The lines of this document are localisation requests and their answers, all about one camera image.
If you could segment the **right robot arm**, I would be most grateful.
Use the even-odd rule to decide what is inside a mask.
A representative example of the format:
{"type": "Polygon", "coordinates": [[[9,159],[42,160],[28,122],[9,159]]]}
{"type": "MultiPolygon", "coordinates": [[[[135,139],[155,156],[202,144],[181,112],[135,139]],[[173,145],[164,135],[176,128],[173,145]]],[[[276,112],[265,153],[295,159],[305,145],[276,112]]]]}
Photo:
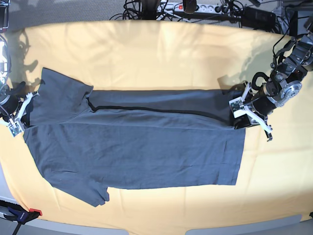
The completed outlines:
{"type": "Polygon", "coordinates": [[[11,72],[12,62],[7,40],[0,37],[0,123],[11,131],[13,136],[24,132],[27,127],[27,107],[38,92],[29,92],[22,95],[26,86],[23,81],[15,88],[7,84],[11,72]]]}

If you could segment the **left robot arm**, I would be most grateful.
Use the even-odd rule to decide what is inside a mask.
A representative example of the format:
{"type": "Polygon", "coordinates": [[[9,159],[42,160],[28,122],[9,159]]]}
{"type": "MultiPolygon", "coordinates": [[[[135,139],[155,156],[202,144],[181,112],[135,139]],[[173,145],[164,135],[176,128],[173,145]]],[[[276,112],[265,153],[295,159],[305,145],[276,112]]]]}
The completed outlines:
{"type": "Polygon", "coordinates": [[[302,88],[302,80],[313,70],[313,19],[304,24],[306,33],[291,37],[284,47],[273,54],[270,75],[256,73],[245,90],[239,104],[230,105],[235,129],[260,125],[268,141],[272,140],[272,127],[268,116],[283,107],[302,88]]]}

